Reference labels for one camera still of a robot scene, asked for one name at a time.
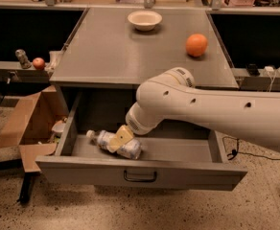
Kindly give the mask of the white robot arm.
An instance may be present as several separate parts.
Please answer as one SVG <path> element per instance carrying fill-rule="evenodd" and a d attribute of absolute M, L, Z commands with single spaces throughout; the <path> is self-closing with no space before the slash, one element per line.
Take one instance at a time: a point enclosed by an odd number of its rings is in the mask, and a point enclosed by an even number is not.
<path fill-rule="evenodd" d="M 110 140 L 117 150 L 163 120 L 179 120 L 280 152 L 280 93 L 201 90 L 192 74 L 173 68 L 137 89 L 126 123 Z"/>

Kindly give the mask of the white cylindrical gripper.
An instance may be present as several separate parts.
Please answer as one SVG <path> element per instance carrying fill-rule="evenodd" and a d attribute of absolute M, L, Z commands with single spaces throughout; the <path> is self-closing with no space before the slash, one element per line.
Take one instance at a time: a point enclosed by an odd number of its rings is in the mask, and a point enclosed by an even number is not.
<path fill-rule="evenodd" d="M 134 138 L 134 134 L 145 135 L 159 124 L 158 119 L 135 103 L 126 115 L 126 125 L 120 126 L 109 141 L 109 151 L 115 152 Z"/>

